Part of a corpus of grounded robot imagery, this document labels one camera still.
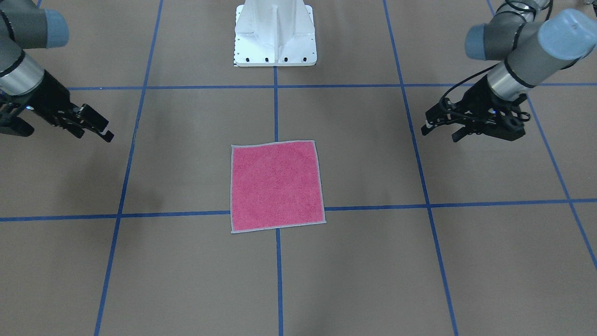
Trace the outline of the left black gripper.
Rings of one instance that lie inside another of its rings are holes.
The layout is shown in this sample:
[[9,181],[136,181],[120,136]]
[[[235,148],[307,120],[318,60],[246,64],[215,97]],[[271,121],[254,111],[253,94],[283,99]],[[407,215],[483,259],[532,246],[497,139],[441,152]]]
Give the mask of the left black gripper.
[[527,100],[527,95],[516,94],[514,101],[503,100],[495,94],[487,82],[477,82],[469,88],[460,101],[448,101],[448,110],[443,104],[435,104],[425,113],[426,126],[442,126],[450,123],[461,124],[451,136],[456,143],[469,135],[483,135],[480,131],[485,124],[494,124],[497,115],[513,115],[528,121],[528,113],[521,111],[520,105]]

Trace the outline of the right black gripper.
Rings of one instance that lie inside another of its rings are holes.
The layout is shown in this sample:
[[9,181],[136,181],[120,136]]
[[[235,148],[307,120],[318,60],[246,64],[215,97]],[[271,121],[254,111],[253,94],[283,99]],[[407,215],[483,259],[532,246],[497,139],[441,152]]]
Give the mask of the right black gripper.
[[70,91],[49,71],[45,70],[41,82],[26,94],[27,105],[47,123],[67,130],[77,139],[86,131],[110,143],[114,134],[107,130],[109,121],[88,104],[78,106],[70,99]]

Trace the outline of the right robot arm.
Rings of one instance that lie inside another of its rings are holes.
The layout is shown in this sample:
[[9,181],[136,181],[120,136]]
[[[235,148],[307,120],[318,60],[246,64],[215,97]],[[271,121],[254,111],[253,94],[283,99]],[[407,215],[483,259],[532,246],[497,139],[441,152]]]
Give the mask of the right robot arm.
[[27,53],[68,44],[69,28],[61,13],[31,0],[3,0],[0,16],[0,132],[32,135],[34,128],[21,118],[22,112],[32,111],[77,138],[90,131],[111,142],[108,120],[90,105],[74,104],[70,91]]

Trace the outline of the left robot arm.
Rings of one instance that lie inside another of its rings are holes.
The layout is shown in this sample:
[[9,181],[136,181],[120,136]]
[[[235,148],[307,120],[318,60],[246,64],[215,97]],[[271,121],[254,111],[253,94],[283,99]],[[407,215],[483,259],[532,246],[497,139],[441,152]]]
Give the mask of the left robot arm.
[[444,94],[426,111],[423,136],[450,124],[460,125],[452,134],[454,142],[472,134],[510,142],[525,135],[530,115],[520,105],[528,92],[596,49],[596,21],[577,9],[537,22],[550,6],[549,0],[506,0],[490,22],[469,30],[467,56],[496,64],[479,73],[460,101]]

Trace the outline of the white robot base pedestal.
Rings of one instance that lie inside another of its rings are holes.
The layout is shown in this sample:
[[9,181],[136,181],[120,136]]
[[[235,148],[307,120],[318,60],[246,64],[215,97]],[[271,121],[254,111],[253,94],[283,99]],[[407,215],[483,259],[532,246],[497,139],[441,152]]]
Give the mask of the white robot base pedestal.
[[302,0],[246,0],[235,9],[236,67],[314,66],[312,6]]

